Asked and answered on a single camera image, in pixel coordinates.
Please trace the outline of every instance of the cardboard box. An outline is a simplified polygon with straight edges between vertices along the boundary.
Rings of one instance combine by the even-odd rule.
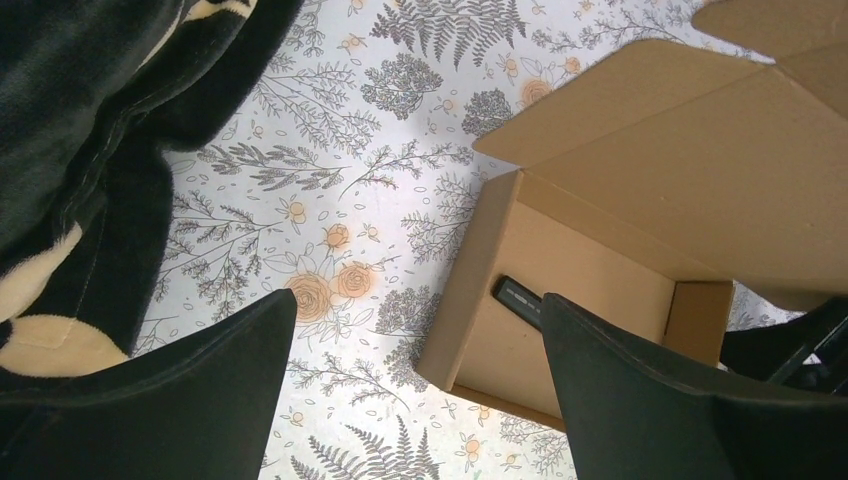
[[[562,429],[502,274],[709,365],[731,279],[791,309],[848,294],[846,7],[711,4],[696,28],[776,64],[639,41],[480,139],[522,169],[485,185],[417,371]]]

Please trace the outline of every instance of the tablecloth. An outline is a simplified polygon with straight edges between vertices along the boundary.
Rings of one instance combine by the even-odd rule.
[[[219,138],[169,158],[173,227],[136,354],[291,288],[296,342],[260,478],[575,478],[564,434],[443,394],[412,365],[482,183],[514,168],[472,141],[640,38],[768,60],[694,31],[700,6],[306,0]],[[742,287],[730,325],[792,315]]]

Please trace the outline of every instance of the blanket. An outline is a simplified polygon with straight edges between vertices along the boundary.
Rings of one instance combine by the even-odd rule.
[[[163,151],[213,138],[300,4],[0,4],[0,394],[131,355],[171,219]]]

